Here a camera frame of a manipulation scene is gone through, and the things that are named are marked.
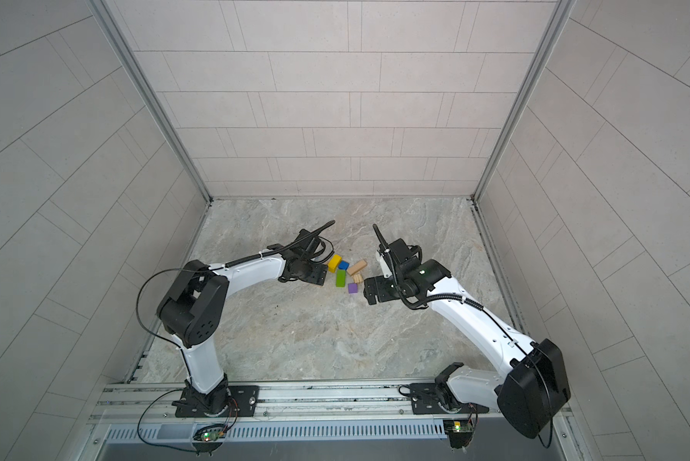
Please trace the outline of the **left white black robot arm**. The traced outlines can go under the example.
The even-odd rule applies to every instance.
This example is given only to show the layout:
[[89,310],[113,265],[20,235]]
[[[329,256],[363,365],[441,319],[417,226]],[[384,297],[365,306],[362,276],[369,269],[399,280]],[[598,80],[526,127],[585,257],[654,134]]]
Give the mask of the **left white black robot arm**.
[[181,397],[172,403],[176,417],[233,414],[237,398],[229,390],[213,339],[227,298],[266,280],[322,286],[331,257],[322,255],[326,245],[320,234],[334,224],[331,220],[316,230],[301,230],[287,245],[271,245],[216,268],[195,259],[179,270],[157,309],[157,317],[187,367]]

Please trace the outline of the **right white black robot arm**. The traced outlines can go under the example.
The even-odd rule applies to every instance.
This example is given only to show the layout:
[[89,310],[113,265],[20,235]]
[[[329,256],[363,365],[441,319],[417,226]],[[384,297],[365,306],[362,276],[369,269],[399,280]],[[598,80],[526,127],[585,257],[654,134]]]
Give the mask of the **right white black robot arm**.
[[566,363],[560,348],[515,330],[481,305],[434,259],[424,260],[418,245],[380,236],[377,260],[382,273],[367,278],[364,296],[369,305],[400,301],[411,310],[430,309],[450,321],[476,345],[496,372],[479,378],[454,362],[435,378],[434,401],[446,413],[468,407],[500,411],[526,438],[534,439],[552,425],[554,416],[571,399]]

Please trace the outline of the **natural wood block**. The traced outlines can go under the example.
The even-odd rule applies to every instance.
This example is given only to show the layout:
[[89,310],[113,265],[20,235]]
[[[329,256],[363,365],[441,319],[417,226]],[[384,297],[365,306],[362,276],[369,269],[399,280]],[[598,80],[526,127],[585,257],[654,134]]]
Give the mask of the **natural wood block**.
[[358,274],[360,271],[365,269],[367,267],[367,261],[365,259],[360,259],[358,262],[350,265],[347,269],[347,273],[350,276],[354,276],[355,274]]

